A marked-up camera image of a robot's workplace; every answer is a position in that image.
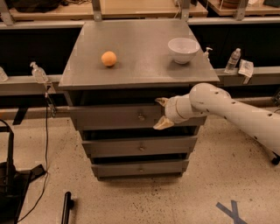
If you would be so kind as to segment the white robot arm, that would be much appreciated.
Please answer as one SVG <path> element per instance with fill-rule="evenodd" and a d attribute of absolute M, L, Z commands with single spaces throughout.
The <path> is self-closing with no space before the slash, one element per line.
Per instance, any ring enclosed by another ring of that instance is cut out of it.
<path fill-rule="evenodd" d="M 156 101 L 164 108 L 164 115 L 153 126 L 155 130 L 170 128 L 194 117 L 216 115 L 280 155 L 280 115 L 234 100 L 227 91 L 212 84 L 200 83 L 188 94 Z"/>

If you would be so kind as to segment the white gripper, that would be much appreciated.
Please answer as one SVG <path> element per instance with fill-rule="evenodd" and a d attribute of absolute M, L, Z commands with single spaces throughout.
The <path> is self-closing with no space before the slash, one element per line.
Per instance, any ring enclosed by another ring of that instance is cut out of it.
<path fill-rule="evenodd" d="M 174 96 L 170 99 L 160 97 L 156 98 L 155 102 L 165 107 L 165 115 L 153 126 L 155 130 L 164 130 L 172 127 L 174 123 L 182 123 L 195 117 L 195 111 L 191 105 L 188 94 Z"/>

